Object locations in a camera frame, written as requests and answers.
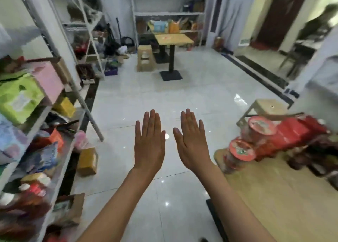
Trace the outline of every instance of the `person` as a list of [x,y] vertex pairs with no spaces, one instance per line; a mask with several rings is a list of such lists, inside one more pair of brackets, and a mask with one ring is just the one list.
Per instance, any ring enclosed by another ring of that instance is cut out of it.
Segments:
[[331,31],[331,26],[328,22],[337,15],[337,12],[338,4],[328,4],[322,14],[305,24],[304,28],[299,32],[297,40],[307,39],[309,36],[316,34],[320,28],[327,30],[327,32]]
[[[195,114],[186,109],[181,113],[181,130],[182,133],[173,129],[179,156],[209,193],[229,240],[276,242],[212,163],[202,120],[197,123]],[[154,110],[144,114],[142,130],[140,122],[136,122],[135,165],[77,242],[121,240],[137,202],[162,166],[165,134]]]

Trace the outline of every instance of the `glossy floor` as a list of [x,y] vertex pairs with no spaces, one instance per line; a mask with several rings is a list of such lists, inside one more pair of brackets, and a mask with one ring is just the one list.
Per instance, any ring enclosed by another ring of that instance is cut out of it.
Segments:
[[95,176],[75,177],[72,192],[86,193],[82,223],[74,241],[116,192],[133,167],[134,125],[155,109],[169,138],[161,170],[138,203],[123,241],[221,242],[205,200],[208,194],[181,163],[172,134],[180,112],[190,108],[205,124],[209,152],[224,148],[239,135],[235,125],[257,98],[279,99],[259,82],[211,49],[177,51],[175,69],[183,80],[163,82],[159,70],[136,72],[137,57],[125,60],[118,76],[101,81],[92,114],[104,134],[99,142],[92,127],[87,136],[99,154]]

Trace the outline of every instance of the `door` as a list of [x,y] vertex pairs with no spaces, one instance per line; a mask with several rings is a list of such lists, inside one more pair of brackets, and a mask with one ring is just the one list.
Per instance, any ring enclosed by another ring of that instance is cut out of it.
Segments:
[[273,0],[257,42],[279,48],[305,0]]

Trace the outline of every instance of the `brown door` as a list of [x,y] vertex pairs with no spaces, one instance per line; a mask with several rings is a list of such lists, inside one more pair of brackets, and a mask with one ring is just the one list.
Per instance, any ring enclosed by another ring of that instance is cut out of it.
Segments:
[[304,0],[273,0],[257,42],[271,48],[279,48],[303,2]]

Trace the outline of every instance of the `person's left hand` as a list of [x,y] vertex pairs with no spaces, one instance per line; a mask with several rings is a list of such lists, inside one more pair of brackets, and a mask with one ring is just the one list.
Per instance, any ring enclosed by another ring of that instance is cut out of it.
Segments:
[[166,131],[161,131],[159,114],[152,109],[144,113],[141,133],[140,121],[135,125],[135,169],[151,175],[161,169],[165,154]]

